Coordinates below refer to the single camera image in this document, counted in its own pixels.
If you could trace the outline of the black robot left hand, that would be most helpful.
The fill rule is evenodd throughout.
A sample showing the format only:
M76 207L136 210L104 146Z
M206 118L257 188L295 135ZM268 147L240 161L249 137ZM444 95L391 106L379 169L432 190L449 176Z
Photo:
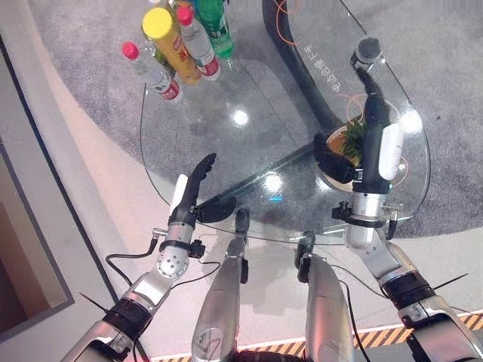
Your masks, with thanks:
M181 222L195 228L195 221L202 221L204 216L203 209L197 206L200 184L207 174L211 171L212 165L217 158L216 153L205 156L188 176L186 188L180 203L171 213L168 224Z

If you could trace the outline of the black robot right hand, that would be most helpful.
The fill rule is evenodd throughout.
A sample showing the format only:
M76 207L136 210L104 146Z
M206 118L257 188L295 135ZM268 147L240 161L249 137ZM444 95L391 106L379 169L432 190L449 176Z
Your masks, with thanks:
M389 107L380 86L362 68L356 74L365 86L364 119L367 125L361 141L361 161L358 167L347 158L328 148L327 137L321 133L314 136L314 158L321 171L339 183L354 182L354 192L385 195L389 192L389 180L380 175L380 147L383 130L390 126Z

